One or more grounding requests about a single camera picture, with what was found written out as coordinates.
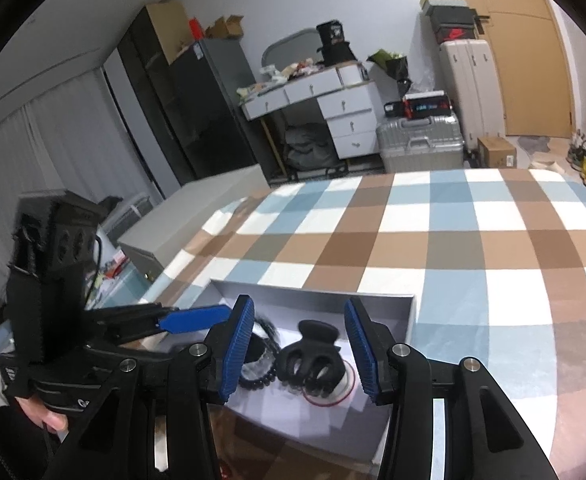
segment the brown cardboard box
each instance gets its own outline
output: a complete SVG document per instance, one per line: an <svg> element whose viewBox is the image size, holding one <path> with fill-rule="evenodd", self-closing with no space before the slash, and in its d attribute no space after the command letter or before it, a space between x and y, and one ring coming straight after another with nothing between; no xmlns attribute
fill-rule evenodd
<svg viewBox="0 0 586 480"><path fill-rule="evenodd" d="M146 6L166 61L171 64L185 47L193 43L188 16L179 2Z"/></svg>
<svg viewBox="0 0 586 480"><path fill-rule="evenodd" d="M223 16L218 18L213 25L207 28L206 37L221 38L222 40L225 38L241 38L244 35L241 23L242 18L243 16L236 14L229 16L227 20Z"/></svg>
<svg viewBox="0 0 586 480"><path fill-rule="evenodd" d="M516 168L518 152L503 137L480 137L477 139L482 168Z"/></svg>

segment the plaid tablecloth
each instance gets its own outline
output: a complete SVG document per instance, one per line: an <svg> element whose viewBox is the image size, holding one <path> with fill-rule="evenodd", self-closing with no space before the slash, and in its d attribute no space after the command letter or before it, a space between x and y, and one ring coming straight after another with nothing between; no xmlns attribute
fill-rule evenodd
<svg viewBox="0 0 586 480"><path fill-rule="evenodd" d="M282 186L217 211L143 301L188 308L210 279L414 294L409 343L481 359L560 477L586 478L581 184L454 170Z"/></svg>

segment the metal screw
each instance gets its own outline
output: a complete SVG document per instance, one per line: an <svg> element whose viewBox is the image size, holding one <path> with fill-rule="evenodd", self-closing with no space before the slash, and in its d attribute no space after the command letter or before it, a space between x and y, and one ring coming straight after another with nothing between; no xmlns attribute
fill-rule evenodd
<svg viewBox="0 0 586 480"><path fill-rule="evenodd" d="M477 359L469 357L468 359L464 359L464 368L466 368L469 372L476 372L482 368L482 365Z"/></svg>
<svg viewBox="0 0 586 480"><path fill-rule="evenodd" d="M132 370L135 370L136 366L137 366L137 361L135 361L134 359L124 359L119 364L119 369L122 370L123 372L131 372Z"/></svg>
<svg viewBox="0 0 586 480"><path fill-rule="evenodd" d="M199 357L204 355L208 350L207 346L204 343L195 343L188 349L188 353L192 356Z"/></svg>
<svg viewBox="0 0 586 480"><path fill-rule="evenodd" d="M393 353L399 357L406 357L410 354L410 346L404 343L399 343L393 346Z"/></svg>

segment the open box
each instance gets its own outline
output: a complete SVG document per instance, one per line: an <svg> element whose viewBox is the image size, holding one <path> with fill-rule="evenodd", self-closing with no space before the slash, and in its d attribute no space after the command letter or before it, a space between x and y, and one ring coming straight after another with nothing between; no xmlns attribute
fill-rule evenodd
<svg viewBox="0 0 586 480"><path fill-rule="evenodd" d="M344 305L350 294L211 281L193 308L219 303L232 307L241 294L252 298L256 316L266 317L275 325L282 348L301 338L297 324L303 319L317 319L337 327L340 336L335 344L340 347L342 358L356 370L344 327ZM397 342L408 341L414 316L413 296L359 295L359 298L373 321L388 326ZM176 345L202 341L205 335L205 331L170 334L155 350L169 351ZM226 405L285 438L361 462L373 461L390 417L390 406L371 403L357 373L350 395L331 407L315 406L277 380L257 391L238 388Z"/></svg>

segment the ceiling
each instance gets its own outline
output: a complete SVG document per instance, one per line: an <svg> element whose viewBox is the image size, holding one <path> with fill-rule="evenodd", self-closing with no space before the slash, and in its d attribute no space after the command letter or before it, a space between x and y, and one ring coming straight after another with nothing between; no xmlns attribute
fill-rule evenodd
<svg viewBox="0 0 586 480"><path fill-rule="evenodd" d="M99 67L141 7L160 0L46 0L0 53L0 121L71 77Z"/></svg>

